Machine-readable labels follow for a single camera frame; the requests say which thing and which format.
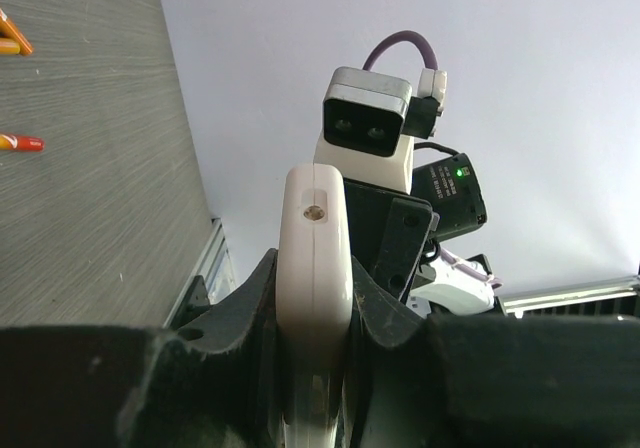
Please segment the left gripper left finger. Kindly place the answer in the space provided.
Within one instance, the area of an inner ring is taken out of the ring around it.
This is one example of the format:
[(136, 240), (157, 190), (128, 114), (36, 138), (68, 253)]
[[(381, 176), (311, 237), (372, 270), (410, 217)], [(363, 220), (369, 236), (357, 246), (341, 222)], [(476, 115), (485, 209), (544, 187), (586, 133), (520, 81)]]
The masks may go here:
[(181, 328), (1, 332), (5, 447), (278, 447), (275, 250)]

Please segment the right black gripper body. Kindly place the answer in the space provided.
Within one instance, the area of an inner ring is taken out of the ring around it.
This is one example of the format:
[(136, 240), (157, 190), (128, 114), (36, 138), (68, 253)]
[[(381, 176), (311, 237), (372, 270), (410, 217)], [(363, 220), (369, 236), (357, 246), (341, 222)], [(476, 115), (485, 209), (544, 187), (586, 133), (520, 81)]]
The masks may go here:
[(423, 199), (344, 181), (351, 252), (378, 286), (405, 301), (440, 216)]

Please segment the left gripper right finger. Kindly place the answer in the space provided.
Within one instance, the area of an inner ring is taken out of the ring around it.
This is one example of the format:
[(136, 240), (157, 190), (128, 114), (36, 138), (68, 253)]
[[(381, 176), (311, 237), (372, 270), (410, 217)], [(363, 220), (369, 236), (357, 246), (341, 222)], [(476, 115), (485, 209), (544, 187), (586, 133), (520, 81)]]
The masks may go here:
[(630, 316), (420, 317), (353, 267), (348, 447), (635, 447)]

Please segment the white remote control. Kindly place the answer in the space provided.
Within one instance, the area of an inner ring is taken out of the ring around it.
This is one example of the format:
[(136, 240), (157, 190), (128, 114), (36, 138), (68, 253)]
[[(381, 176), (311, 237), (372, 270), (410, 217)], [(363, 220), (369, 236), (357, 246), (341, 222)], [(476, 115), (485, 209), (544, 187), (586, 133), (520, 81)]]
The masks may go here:
[(275, 281), (287, 447), (332, 447), (353, 305), (343, 178), (302, 164), (286, 177)]

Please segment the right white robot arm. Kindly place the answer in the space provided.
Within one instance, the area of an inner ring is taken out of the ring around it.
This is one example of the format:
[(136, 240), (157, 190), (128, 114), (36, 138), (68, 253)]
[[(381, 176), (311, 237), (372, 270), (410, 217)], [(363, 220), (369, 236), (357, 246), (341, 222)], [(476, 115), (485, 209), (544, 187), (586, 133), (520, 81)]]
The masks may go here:
[(442, 245), (487, 221), (472, 163), (437, 143), (417, 146), (443, 157), (413, 170), (407, 194), (345, 180), (352, 254), (381, 289), (421, 316), (490, 312), (501, 283), (485, 255), (465, 259)]

